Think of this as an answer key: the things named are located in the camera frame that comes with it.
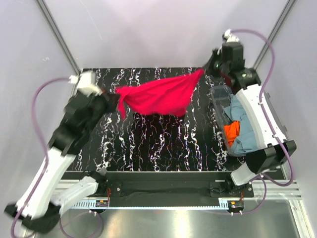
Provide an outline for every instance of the metal floor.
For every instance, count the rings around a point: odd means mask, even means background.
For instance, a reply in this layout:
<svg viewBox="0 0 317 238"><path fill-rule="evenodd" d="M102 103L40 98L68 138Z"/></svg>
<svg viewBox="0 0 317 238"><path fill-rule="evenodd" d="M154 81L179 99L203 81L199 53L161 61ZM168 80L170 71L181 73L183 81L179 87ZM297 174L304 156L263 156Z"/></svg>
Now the metal floor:
<svg viewBox="0 0 317 238"><path fill-rule="evenodd" d="M257 204L246 201L246 209ZM83 210L69 210L63 218L67 224ZM102 213L100 238L299 238L287 201L267 200L252 214L215 215L206 211L108 210ZM83 215L65 227L72 237L85 238L98 226L98 218ZM64 238L59 226L36 238Z"/></svg>

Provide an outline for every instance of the white connector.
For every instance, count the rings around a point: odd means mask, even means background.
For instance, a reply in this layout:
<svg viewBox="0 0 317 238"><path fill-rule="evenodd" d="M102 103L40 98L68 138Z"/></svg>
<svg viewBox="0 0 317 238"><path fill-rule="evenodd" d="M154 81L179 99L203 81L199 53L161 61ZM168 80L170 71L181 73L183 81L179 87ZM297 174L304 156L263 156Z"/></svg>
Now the white connector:
<svg viewBox="0 0 317 238"><path fill-rule="evenodd" d="M231 33L231 29L224 32L223 38L226 42L240 42L239 38Z"/></svg>
<svg viewBox="0 0 317 238"><path fill-rule="evenodd" d="M96 85L96 73L92 71L84 72L80 74L79 83L77 89L85 94L87 97L91 94L101 95L103 91Z"/></svg>

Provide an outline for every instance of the pink fabric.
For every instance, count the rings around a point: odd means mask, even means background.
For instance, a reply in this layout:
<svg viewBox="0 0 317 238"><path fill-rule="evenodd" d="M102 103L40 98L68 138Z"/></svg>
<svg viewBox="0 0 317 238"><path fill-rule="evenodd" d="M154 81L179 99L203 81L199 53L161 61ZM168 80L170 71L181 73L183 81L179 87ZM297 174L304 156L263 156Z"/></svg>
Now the pink fabric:
<svg viewBox="0 0 317 238"><path fill-rule="evenodd" d="M204 71L199 69L192 74L155 80L138 87L118 87L115 90L121 96L118 110L124 119L126 115L123 102L125 102L133 111L143 115L156 113L183 116L203 74Z"/></svg>

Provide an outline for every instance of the laundry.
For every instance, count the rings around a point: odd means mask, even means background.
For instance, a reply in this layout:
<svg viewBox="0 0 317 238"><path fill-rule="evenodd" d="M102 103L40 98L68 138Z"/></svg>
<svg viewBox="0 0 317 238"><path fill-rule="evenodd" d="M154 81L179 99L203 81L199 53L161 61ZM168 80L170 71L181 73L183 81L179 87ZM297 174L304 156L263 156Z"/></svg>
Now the laundry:
<svg viewBox="0 0 317 238"><path fill-rule="evenodd" d="M229 145L231 147L233 142L234 142L234 140L237 138L237 136L239 136L239 133L240 133L240 122L239 121L234 121L230 125L225 125L224 126L224 132L226 134L227 141L228 141L228 143L229 143Z"/></svg>
<svg viewBox="0 0 317 238"><path fill-rule="evenodd" d="M258 150L256 137L251 123L243 106L235 95L230 95L230 106L223 110L233 121L231 125L224 126L224 131L232 152L235 154L245 154ZM237 122L239 122L239 133L237 133L237 136L233 139L234 129L237 128Z"/></svg>
<svg viewBox="0 0 317 238"><path fill-rule="evenodd" d="M137 87L117 87L115 92L120 95L118 110L121 117L125 118L123 102L142 115L185 115L195 87L203 74L204 70L198 69L192 74L155 80Z"/></svg>

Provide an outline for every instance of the gray fabric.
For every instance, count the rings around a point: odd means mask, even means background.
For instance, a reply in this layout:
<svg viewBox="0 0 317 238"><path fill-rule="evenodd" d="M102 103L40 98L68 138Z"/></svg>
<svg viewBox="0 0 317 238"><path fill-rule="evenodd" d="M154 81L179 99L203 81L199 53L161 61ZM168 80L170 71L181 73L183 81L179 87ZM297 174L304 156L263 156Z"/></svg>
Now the gray fabric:
<svg viewBox="0 0 317 238"><path fill-rule="evenodd" d="M244 154L258 150L257 141L248 116L233 94L230 95L230 106L223 109L232 121L240 122L240 134L234 140L231 150L235 154Z"/></svg>

